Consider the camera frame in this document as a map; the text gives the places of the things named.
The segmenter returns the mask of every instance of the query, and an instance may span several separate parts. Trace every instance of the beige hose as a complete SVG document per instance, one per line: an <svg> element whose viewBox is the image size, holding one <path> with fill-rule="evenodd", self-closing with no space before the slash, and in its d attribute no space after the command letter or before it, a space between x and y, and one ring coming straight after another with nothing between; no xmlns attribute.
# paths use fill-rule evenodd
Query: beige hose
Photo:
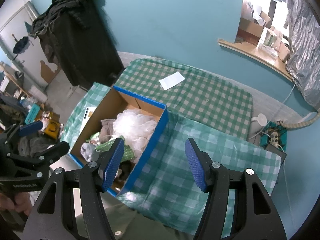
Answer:
<svg viewBox="0 0 320 240"><path fill-rule="evenodd" d="M306 127L306 126L309 126L311 124L313 124L316 120L319 119L320 117L320 109L318 109L318 114L308 120L308 121L305 121L305 122L300 122L300 123L293 123L293 124L287 124L287 123L284 123L283 121L279 121L280 125L282 125L283 127L287 128L287 129L295 129L295 128L302 128L302 127Z"/></svg>

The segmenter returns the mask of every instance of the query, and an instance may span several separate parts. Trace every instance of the silver screw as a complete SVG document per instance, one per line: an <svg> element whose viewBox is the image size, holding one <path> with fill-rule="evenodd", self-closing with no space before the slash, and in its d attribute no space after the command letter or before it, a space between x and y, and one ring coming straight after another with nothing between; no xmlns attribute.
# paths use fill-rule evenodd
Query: silver screw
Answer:
<svg viewBox="0 0 320 240"><path fill-rule="evenodd" d="M253 169L246 169L245 172L248 173L249 175L254 174Z"/></svg>
<svg viewBox="0 0 320 240"><path fill-rule="evenodd" d="M97 166L97 163L96 162L89 162L88 166L90 168L94 168L95 166Z"/></svg>
<svg viewBox="0 0 320 240"><path fill-rule="evenodd" d="M214 167L214 168L219 168L219 167L221 166L221 164L218 163L218 162L213 162L213 163L211 163L211 165L212 165L212 167Z"/></svg>
<svg viewBox="0 0 320 240"><path fill-rule="evenodd" d="M56 168L55 170L54 170L54 173L55 174L59 174L59 173L61 173L63 171L63 168Z"/></svg>

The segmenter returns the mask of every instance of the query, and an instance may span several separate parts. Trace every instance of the windowsill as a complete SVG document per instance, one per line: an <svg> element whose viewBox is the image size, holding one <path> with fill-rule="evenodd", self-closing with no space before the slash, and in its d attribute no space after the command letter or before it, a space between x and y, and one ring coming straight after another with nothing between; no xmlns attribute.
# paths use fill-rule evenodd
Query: windowsill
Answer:
<svg viewBox="0 0 320 240"><path fill-rule="evenodd" d="M273 57L269 56L267 53L262 51L261 49L258 49L256 46L246 42L237 42L237 43L231 43L228 41L224 41L221 39L218 39L218 44L220 46L235 50L237 52L240 52L242 54L247 55L250 58L253 58L264 65L272 68L273 70L277 71L279 74L283 75L286 79L290 80L292 82L292 78L285 69L285 63L281 61L281 59L274 59Z"/></svg>

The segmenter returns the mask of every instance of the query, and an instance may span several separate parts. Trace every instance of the white door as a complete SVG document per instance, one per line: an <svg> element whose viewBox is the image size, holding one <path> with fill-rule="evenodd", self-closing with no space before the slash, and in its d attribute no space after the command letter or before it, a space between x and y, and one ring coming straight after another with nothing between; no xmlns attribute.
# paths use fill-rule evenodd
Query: white door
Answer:
<svg viewBox="0 0 320 240"><path fill-rule="evenodd" d="M17 40L22 39L24 36L28 36L25 22L30 25L32 24L32 20L30 19L27 10L23 7L0 31L0 39L13 57L16 56L16 54L13 54L13 48L16 41L12 34ZM49 63L46 59L39 38L34 40L29 37L29 42L23 50L23 53L17 55L16 61L19 61L24 66L23 70L29 76L33 77L36 83L42 88L45 88L60 70L56 64Z"/></svg>

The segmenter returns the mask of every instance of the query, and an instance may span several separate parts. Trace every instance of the tile floor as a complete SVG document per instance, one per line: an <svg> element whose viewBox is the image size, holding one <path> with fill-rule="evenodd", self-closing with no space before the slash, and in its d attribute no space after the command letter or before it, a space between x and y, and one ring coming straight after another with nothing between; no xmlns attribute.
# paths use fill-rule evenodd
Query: tile floor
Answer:
<svg viewBox="0 0 320 240"><path fill-rule="evenodd" d="M48 101L46 105L60 115L60 123L66 124L73 109L86 94L80 87L70 84L66 74L61 70L46 89Z"/></svg>

